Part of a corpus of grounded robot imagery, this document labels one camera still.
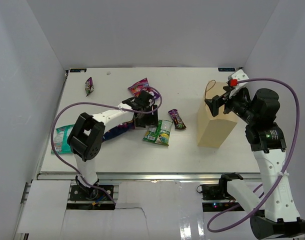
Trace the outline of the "green Fox's candy bag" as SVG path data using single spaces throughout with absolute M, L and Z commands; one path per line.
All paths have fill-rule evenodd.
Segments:
M 157 126 L 152 125 L 147 129 L 142 140 L 148 143 L 169 146 L 172 125 L 172 121 L 159 120 Z

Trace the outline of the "brown M&M's packet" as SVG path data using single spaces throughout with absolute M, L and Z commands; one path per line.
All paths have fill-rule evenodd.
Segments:
M 185 130 L 187 127 L 184 124 L 182 118 L 180 117 L 177 109 L 171 109 L 168 111 L 168 114 L 171 116 L 171 119 L 174 122 L 175 129 L 177 130 Z

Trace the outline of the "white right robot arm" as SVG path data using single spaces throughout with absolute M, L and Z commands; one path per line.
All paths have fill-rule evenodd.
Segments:
M 247 88 L 234 96 L 233 89 L 224 87 L 225 93 L 205 99 L 213 116 L 233 112 L 246 123 L 245 136 L 259 167 L 264 191 L 264 209 L 258 208 L 260 199 L 245 184 L 238 173 L 223 174 L 219 179 L 218 193 L 223 199 L 235 198 L 250 217 L 250 228 L 258 240 L 291 238 L 305 234 L 305 220 L 301 218 L 290 189 L 286 165 L 286 141 L 275 122 L 280 109 L 279 95 L 267 88 L 250 97 Z

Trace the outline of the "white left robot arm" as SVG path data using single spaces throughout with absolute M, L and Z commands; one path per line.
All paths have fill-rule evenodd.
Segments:
M 155 94 L 142 90 L 138 96 L 122 101 L 116 109 L 89 115 L 79 115 L 68 138 L 67 144 L 73 153 L 78 174 L 75 178 L 81 194 L 88 200 L 97 197 L 99 179 L 95 170 L 95 157 L 102 142 L 115 138 L 129 128 L 158 125 Z

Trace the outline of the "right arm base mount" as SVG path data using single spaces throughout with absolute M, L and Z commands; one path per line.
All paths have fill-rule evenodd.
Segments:
M 244 209 L 231 196 L 225 197 L 218 184 L 200 184 L 196 188 L 196 192 L 202 196 L 203 212 L 223 212 L 229 208 L 232 211 L 243 212 Z

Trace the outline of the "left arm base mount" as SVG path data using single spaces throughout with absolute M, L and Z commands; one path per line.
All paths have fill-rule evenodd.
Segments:
M 84 191 L 77 184 L 70 187 L 68 194 L 67 205 L 69 208 L 85 209 L 85 210 L 100 210 L 100 209 L 114 209 L 115 204 L 111 201 L 114 198 L 115 187 L 113 185 L 99 185 L 104 189 L 108 195 L 99 189 Z

